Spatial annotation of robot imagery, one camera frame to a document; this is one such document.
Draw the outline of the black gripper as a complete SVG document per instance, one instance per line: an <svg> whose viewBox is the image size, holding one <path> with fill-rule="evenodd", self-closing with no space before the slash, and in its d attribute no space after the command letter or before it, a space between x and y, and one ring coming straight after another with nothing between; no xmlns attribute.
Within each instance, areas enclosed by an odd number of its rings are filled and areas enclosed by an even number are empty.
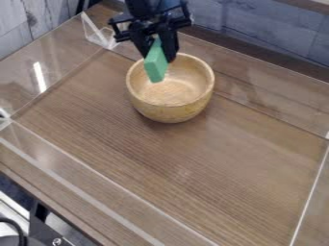
<svg viewBox="0 0 329 246"><path fill-rule="evenodd" d="M117 25L141 24L141 30L120 30ZM108 24L115 31L115 41L129 40L143 57L148 55L154 43L151 35L158 34L167 62L172 62L179 51L178 31L191 25L191 15L186 0L125 0L123 13L115 15Z"/></svg>

